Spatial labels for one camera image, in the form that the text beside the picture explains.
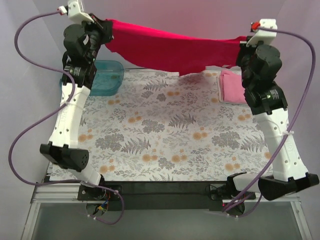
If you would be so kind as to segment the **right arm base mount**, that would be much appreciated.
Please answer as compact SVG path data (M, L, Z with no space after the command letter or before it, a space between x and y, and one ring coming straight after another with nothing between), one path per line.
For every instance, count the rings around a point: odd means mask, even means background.
M233 191L227 188L225 184L209 184L204 189L205 194L210 200L232 200L240 191Z

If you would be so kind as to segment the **red t shirt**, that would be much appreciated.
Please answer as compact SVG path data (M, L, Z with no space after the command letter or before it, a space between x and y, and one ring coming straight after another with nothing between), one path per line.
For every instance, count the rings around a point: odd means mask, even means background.
M112 52L133 65L178 72L181 76L199 73L206 67L234 67L245 36L234 39L205 39L170 33L112 20Z

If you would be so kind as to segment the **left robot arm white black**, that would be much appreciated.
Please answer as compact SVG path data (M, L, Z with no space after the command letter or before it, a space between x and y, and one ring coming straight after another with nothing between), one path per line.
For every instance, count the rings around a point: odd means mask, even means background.
M78 132L97 72L95 61L101 46L113 38L112 27L110 20L97 19L64 30L60 109L48 143L40 146L51 163L88 186L98 185L102 176L89 164L88 150L78 147Z

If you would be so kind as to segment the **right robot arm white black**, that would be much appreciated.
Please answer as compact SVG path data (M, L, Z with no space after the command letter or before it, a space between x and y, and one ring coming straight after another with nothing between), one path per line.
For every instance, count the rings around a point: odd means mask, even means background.
M297 149L289 121L288 103L275 78L282 67L280 52L268 40L248 36L240 43L236 64L241 68L245 101L260 126L272 155L258 175L236 173L226 181L232 194L259 193L272 201L320 183Z

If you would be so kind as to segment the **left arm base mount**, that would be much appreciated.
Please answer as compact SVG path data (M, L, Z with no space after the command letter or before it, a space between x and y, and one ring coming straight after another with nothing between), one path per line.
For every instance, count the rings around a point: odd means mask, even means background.
M111 201L119 201L120 198L116 193L109 192L98 187L80 185L77 195L78 201L102 201L108 197Z

